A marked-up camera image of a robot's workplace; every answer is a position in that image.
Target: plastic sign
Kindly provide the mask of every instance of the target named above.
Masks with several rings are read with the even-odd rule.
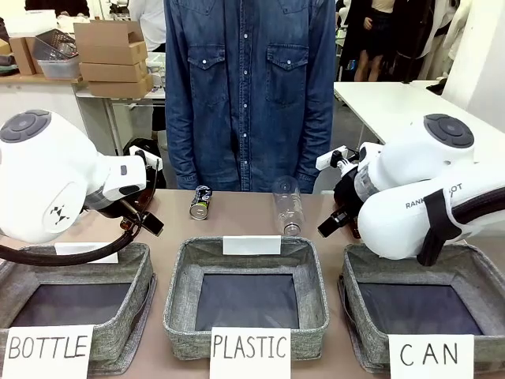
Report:
[[[210,379],[290,376],[290,329],[212,328]]]

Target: white table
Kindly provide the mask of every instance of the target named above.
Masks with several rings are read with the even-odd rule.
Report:
[[[165,105],[165,89],[157,88],[149,92],[142,99],[111,99],[108,97],[102,96],[94,96],[91,94],[89,88],[82,88],[79,91],[76,91],[76,97],[79,99],[98,99],[101,100],[103,108],[107,115],[107,123],[109,126],[110,133],[112,135],[112,141],[114,143],[114,150],[116,154],[122,156],[122,143],[121,138],[119,137],[119,129],[118,123],[116,121],[116,117],[114,115],[113,103],[120,104],[136,104],[140,106],[149,106],[149,107],[160,107]]]
[[[505,146],[504,133],[424,89],[423,83],[335,82],[334,94],[343,99],[383,143],[408,128],[413,120],[427,114],[441,113],[460,119],[472,130],[476,161],[496,158]]]

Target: stacked boxes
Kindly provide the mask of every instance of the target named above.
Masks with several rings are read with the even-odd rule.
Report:
[[[138,22],[74,24],[80,72],[94,96],[141,98],[152,89],[148,49]]]

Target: denim shirt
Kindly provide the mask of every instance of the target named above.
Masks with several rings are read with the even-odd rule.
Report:
[[[165,0],[166,130],[178,187],[311,193],[330,147],[334,0]]]

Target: gray control button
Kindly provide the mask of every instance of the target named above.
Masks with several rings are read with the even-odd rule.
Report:
[[[425,116],[425,128],[435,139],[452,148],[469,148],[474,143],[469,127],[446,114],[428,114]]]
[[[27,111],[12,117],[0,130],[0,140],[16,144],[33,138],[51,123],[51,113],[47,111]]]
[[[29,136],[35,136],[40,130],[42,130],[44,127],[46,127],[46,124],[49,122],[49,120],[45,117],[37,117],[35,120],[35,123],[32,125],[32,127],[28,130],[26,130],[26,134]]]
[[[21,140],[21,133],[13,132],[9,129],[4,129],[0,133],[0,138],[4,142],[16,142]]]
[[[33,114],[19,114],[16,118],[11,120],[10,129],[13,132],[22,132],[28,129],[35,122],[35,116]]]
[[[49,114],[48,111],[43,111],[42,109],[31,109],[29,111],[26,111],[25,113],[31,113],[36,116],[47,116]]]

